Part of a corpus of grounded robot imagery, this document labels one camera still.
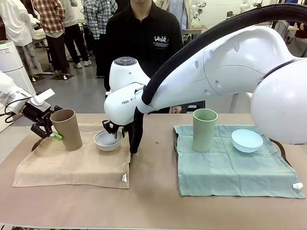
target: bowl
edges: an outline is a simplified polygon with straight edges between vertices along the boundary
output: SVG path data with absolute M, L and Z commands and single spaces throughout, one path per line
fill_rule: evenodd
M 117 131 L 117 138 L 115 139 L 113 134 L 102 130 L 95 135 L 94 142 L 100 150 L 109 152 L 119 147 L 122 138 L 123 136 L 120 131 Z
M 262 145 L 262 137 L 250 130 L 238 129 L 231 134 L 234 147 L 246 153 L 256 152 Z

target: neck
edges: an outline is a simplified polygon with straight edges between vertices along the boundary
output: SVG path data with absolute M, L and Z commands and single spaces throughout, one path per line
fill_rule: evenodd
M 151 0 L 146 0 L 142 3 L 136 3 L 135 1 L 130 1 L 131 8 L 133 10 L 134 16 L 142 21 L 149 15 L 150 8 L 152 6 Z

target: brown tabletop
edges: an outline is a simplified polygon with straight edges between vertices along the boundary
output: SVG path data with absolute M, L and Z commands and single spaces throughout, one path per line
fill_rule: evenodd
M 105 115 L 79 115 L 96 123 Z M 219 115 L 220 124 L 252 124 L 250 115 Z M 12 187 L 17 165 L 38 140 L 27 136 L 0 165 L 0 222 L 75 228 L 307 229 L 307 201 L 270 197 L 181 197 L 173 126 L 192 115 L 149 115 L 130 166 L 130 189 L 97 186 Z M 287 158 L 307 185 L 307 155 L 285 145 Z

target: hand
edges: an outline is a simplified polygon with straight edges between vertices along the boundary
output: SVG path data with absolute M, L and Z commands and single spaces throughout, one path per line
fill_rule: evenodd
M 172 113 L 173 114 L 180 114 L 180 112 L 181 112 L 181 106 L 180 105 L 172 107 Z

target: green cup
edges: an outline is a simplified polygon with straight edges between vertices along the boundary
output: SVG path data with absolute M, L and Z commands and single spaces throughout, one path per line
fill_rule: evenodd
M 214 135 L 217 113 L 211 109 L 198 109 L 193 113 L 193 149 L 207 152 Z

